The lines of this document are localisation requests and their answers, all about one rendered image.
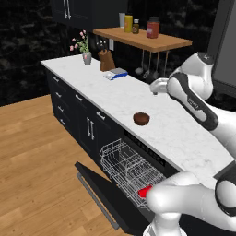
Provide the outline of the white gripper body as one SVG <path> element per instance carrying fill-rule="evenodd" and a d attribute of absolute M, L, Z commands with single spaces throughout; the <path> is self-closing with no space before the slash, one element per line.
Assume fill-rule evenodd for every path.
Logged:
<path fill-rule="evenodd" d="M 156 80 L 154 80 L 151 84 L 150 84 L 150 91 L 153 92 L 158 92 L 159 93 L 166 93 L 167 92 L 167 82 L 168 82 L 168 78 L 166 77 L 160 77 Z"/>

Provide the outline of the brown bowl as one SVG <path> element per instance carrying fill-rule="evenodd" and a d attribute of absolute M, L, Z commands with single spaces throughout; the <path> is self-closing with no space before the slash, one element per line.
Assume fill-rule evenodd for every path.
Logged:
<path fill-rule="evenodd" d="M 133 120 L 135 122 L 135 124 L 137 125 L 146 125 L 149 122 L 149 115 L 147 113 L 144 112 L 136 112 L 133 115 Z"/>

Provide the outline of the black dishwasher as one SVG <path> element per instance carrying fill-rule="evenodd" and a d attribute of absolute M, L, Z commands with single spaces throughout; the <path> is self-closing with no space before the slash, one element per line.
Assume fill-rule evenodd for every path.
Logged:
<path fill-rule="evenodd" d="M 139 139 L 124 131 L 123 140 L 133 148 L 141 157 L 145 158 L 153 167 L 158 169 L 165 177 L 169 178 L 179 171 L 172 167 L 165 159 L 148 146 L 143 144 Z"/>

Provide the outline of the dark cupboard door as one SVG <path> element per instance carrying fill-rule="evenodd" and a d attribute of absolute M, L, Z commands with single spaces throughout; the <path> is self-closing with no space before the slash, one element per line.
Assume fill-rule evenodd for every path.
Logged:
<path fill-rule="evenodd" d="M 95 162 L 100 164 L 100 150 L 111 142 L 119 139 L 123 133 L 123 129 L 120 132 L 111 130 L 106 124 L 100 122 L 96 117 L 93 119 L 94 122 L 94 136 L 95 136 Z"/>
<path fill-rule="evenodd" d="M 79 130 L 79 142 L 81 146 L 90 154 L 91 153 L 91 137 L 88 136 L 87 112 L 85 109 L 77 105 L 77 126 Z"/>

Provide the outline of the red cup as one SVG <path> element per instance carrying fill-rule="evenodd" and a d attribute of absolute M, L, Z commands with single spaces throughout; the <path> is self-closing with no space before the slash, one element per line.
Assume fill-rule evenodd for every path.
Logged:
<path fill-rule="evenodd" d="M 138 195 L 139 195 L 140 197 L 142 197 L 142 198 L 145 198 L 146 195 L 147 195 L 147 193 L 148 193 L 148 191 L 149 191 L 151 188 L 152 188 L 152 185 L 148 185 L 148 186 L 146 186 L 146 187 L 144 187 L 144 188 L 138 190 L 138 191 L 137 191 L 137 192 L 138 192 Z"/>

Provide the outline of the hanging metal spatula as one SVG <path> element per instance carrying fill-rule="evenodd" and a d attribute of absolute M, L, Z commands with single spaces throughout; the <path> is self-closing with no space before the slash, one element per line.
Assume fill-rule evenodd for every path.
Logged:
<path fill-rule="evenodd" d="M 152 75 L 152 78 L 154 80 L 156 80 L 159 77 L 159 71 L 158 71 L 158 68 L 159 68 L 159 54 L 160 54 L 160 52 L 158 52 L 157 62 L 156 62 L 156 69 L 155 69 L 155 71 L 153 72 L 153 75 Z"/>

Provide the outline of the hanging metal spoon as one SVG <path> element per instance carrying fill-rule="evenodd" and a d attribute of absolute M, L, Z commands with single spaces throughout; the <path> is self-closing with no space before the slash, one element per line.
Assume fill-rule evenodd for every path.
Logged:
<path fill-rule="evenodd" d="M 148 69 L 143 75 L 143 79 L 147 79 L 149 74 L 150 74 L 150 66 L 151 66 L 151 57 L 152 57 L 152 52 L 149 53 L 149 59 L 148 59 Z"/>

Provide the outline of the hanging metal ladle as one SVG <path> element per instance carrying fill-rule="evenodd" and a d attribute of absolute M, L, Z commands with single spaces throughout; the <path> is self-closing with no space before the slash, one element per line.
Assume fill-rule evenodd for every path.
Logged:
<path fill-rule="evenodd" d="M 142 52 L 142 59 L 141 59 L 141 66 L 138 67 L 138 68 L 135 70 L 135 72 L 136 72 L 137 75 L 141 75 L 141 74 L 143 73 L 144 54 L 145 54 L 145 52 L 144 52 L 144 50 L 143 50 L 143 52 Z"/>

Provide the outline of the dark drawer front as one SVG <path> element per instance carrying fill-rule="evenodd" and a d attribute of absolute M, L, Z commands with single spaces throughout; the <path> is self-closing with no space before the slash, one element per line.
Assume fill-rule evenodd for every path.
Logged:
<path fill-rule="evenodd" d="M 82 101 L 79 101 L 75 95 L 78 95 L 80 98 L 82 98 L 83 100 Z M 81 95 L 80 93 L 74 91 L 74 95 L 73 95 L 73 98 L 74 98 L 74 101 L 77 105 L 79 105 L 81 108 L 85 109 L 87 112 L 90 112 L 91 109 L 92 109 L 92 106 L 90 104 L 90 102 L 83 96 Z"/>
<path fill-rule="evenodd" d="M 57 118 L 57 120 L 59 121 L 59 123 L 70 133 L 70 135 L 72 137 L 76 137 L 75 131 L 74 131 L 74 126 L 73 126 L 73 118 L 72 115 L 69 114 L 65 114 L 65 113 L 61 113 L 58 112 L 55 117 Z M 60 119 L 63 119 L 63 121 L 65 122 L 65 125 L 63 125 L 60 122 Z"/>
<path fill-rule="evenodd" d="M 71 88 L 60 78 L 58 77 L 57 75 L 55 75 L 54 73 L 52 73 L 51 71 L 47 70 L 46 71 L 47 73 L 47 78 L 48 78 L 48 83 L 49 83 L 49 87 L 50 87 L 50 91 L 51 91 L 51 94 L 52 94 L 52 84 L 55 84 L 55 85 L 61 85 L 61 86 L 64 86 L 64 87 L 68 87 L 68 90 L 69 90 L 69 95 L 72 99 L 72 93 L 71 93 Z M 57 83 L 53 77 L 56 77 L 59 79 L 59 82 Z"/>
<path fill-rule="evenodd" d="M 55 92 L 58 92 L 59 94 L 61 94 L 62 97 L 61 98 L 57 97 Z M 53 100 L 54 99 L 58 99 L 58 100 L 65 101 L 67 103 L 68 107 L 69 107 L 69 111 L 70 112 L 72 111 L 72 109 L 71 109 L 71 101 L 72 101 L 72 99 L 71 99 L 71 97 L 69 95 L 68 87 L 52 84 L 52 96 L 53 96 Z"/>
<path fill-rule="evenodd" d="M 102 110 L 97 108 L 95 105 L 92 106 L 92 112 L 95 114 L 95 117 L 102 122 L 103 124 L 106 124 L 111 130 L 115 130 L 116 132 L 120 132 L 122 130 L 122 127 L 116 123 L 110 116 L 108 116 L 106 113 L 104 113 Z M 105 116 L 105 120 L 103 121 L 97 114 L 96 112 L 100 112 L 102 116 Z"/>
<path fill-rule="evenodd" d="M 69 125 L 72 122 L 73 116 L 69 111 L 69 107 L 65 101 L 54 99 L 53 108 L 55 111 L 55 116 L 61 124 Z"/>

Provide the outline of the brown knife block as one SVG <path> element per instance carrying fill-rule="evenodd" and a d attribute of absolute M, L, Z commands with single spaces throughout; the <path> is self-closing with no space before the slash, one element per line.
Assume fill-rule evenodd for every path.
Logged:
<path fill-rule="evenodd" d="M 107 47 L 106 41 L 99 40 L 97 42 L 99 46 L 98 56 L 100 58 L 100 71 L 105 72 L 115 68 L 115 64 L 112 58 L 112 53 Z"/>

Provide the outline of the yellow bottle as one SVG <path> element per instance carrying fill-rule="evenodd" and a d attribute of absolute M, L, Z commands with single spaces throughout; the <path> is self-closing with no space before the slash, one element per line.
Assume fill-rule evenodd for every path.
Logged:
<path fill-rule="evenodd" d="M 124 32 L 130 33 L 133 28 L 133 16 L 129 14 L 124 15 Z"/>

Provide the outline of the black fridge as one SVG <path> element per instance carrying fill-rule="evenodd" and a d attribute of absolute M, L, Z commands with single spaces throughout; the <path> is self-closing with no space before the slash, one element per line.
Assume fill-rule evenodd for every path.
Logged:
<path fill-rule="evenodd" d="M 236 98 L 236 0 L 219 0 L 207 53 L 215 91 Z"/>

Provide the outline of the pink flowers in grey vase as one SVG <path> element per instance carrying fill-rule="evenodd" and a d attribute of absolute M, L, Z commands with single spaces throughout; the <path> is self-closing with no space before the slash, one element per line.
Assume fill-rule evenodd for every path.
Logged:
<path fill-rule="evenodd" d="M 89 50 L 89 35 L 83 29 L 79 32 L 80 39 L 73 38 L 72 45 L 69 46 L 71 52 L 78 49 L 82 53 L 82 58 L 85 65 L 91 64 L 91 52 Z"/>

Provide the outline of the wooden wall shelf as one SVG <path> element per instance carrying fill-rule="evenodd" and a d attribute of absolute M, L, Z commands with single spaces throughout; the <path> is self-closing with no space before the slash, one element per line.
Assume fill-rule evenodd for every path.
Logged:
<path fill-rule="evenodd" d="M 93 33 L 152 53 L 183 48 L 191 46 L 193 43 L 190 40 L 164 34 L 159 34 L 157 39 L 150 39 L 147 37 L 147 32 L 143 29 L 138 34 L 124 32 L 123 28 L 95 29 Z"/>

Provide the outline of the dark wall cupboard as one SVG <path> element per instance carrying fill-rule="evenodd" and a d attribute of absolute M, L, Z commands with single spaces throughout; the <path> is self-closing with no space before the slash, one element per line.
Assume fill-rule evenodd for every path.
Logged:
<path fill-rule="evenodd" d="M 87 30 L 120 26 L 119 14 L 125 13 L 128 0 L 50 0 L 53 20 Z"/>

